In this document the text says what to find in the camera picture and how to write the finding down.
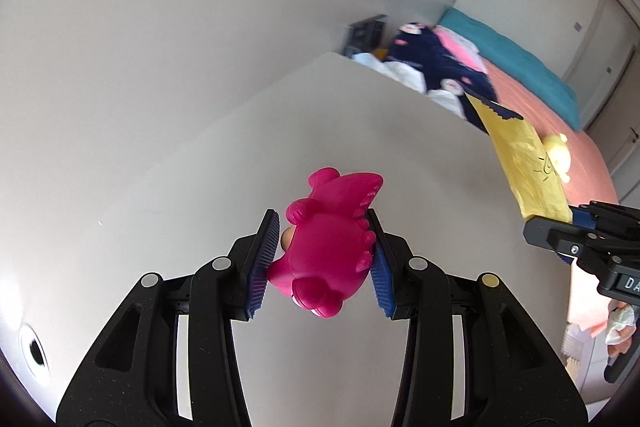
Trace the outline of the yellow snack wrapper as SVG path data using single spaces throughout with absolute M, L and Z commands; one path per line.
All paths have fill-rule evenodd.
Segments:
M 534 127 L 520 114 L 469 91 L 466 94 L 491 139 L 522 218 L 573 221 L 562 181 Z

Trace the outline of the pink dinosaur toy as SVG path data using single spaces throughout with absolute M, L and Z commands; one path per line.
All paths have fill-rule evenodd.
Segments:
M 285 210 L 283 255 L 269 265 L 269 283 L 317 317 L 335 317 L 372 267 L 376 235 L 367 211 L 383 183 L 374 172 L 311 173 L 309 194 Z

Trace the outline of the yellow plush duck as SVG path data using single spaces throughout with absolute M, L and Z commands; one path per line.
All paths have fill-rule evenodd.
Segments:
M 567 146 L 567 136 L 564 133 L 547 134 L 541 142 L 551 160 L 552 167 L 564 183 L 570 182 L 570 165 L 572 156 Z

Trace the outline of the white cloth on bed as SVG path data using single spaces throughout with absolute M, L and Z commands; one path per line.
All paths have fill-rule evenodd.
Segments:
M 432 102 L 465 119 L 461 102 L 464 90 L 457 80 L 437 80 L 436 87 L 430 88 L 422 72 L 403 62 L 382 62 L 371 53 L 354 54 L 352 60 L 395 80 L 406 88 L 426 95 Z

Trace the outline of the navy patterned blanket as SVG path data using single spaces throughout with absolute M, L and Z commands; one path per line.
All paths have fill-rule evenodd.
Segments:
M 456 98 L 462 106 L 465 119 L 480 131 L 486 132 L 480 116 L 466 95 L 471 93 L 484 100 L 497 102 L 494 87 L 482 70 L 460 62 L 431 28 L 419 23 L 401 26 L 388 48 L 385 62 L 406 64 L 420 72 L 426 92 L 442 89 L 445 80 L 455 81 L 459 87 Z

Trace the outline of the black picture frame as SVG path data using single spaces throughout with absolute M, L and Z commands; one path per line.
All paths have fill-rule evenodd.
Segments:
M 365 20 L 351 23 L 346 30 L 341 54 L 346 57 L 352 57 L 360 53 L 373 52 L 382 41 L 386 22 L 387 16 L 378 14 Z

